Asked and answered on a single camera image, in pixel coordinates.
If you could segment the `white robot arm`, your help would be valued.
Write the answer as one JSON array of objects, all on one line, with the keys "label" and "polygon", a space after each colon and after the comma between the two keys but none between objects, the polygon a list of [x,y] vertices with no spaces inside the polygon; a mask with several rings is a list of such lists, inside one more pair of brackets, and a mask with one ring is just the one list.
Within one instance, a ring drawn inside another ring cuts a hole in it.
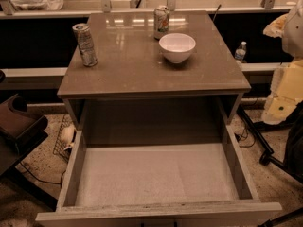
[{"label": "white robot arm", "polygon": [[280,65],[272,76],[271,93],[268,95],[261,119],[269,125],[277,125],[303,101],[303,0],[291,10],[279,16],[263,30],[269,37],[282,39],[282,50],[293,60]]}]

